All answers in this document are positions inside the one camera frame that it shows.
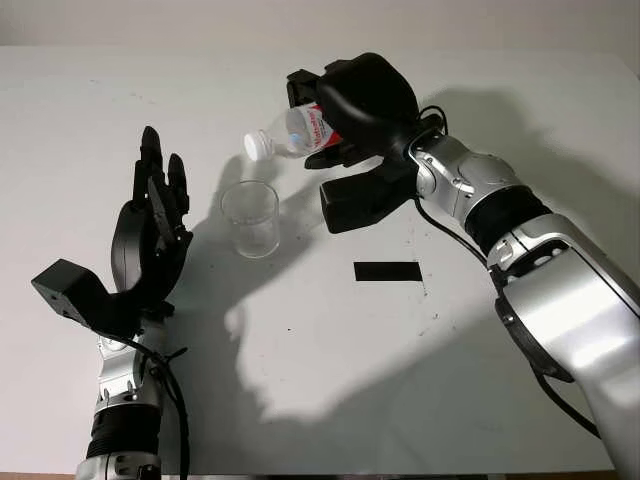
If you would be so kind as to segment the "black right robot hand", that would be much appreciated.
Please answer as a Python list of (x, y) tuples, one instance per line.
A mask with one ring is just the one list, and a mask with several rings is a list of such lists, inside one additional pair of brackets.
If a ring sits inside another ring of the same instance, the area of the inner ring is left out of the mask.
[(336, 60), (322, 75), (300, 69), (287, 76), (291, 107), (316, 104), (340, 137), (307, 157), (309, 170), (350, 167), (391, 150), (418, 125), (416, 95), (405, 77), (384, 57), (367, 52)]

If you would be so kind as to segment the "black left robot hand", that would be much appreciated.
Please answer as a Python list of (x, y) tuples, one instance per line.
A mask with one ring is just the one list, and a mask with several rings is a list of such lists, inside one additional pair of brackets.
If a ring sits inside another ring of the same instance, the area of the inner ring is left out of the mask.
[(150, 305), (175, 287), (193, 233), (184, 225), (190, 199), (179, 155), (163, 166), (158, 132), (144, 128), (135, 162), (132, 197), (121, 208), (111, 246), (111, 268), (120, 293)]

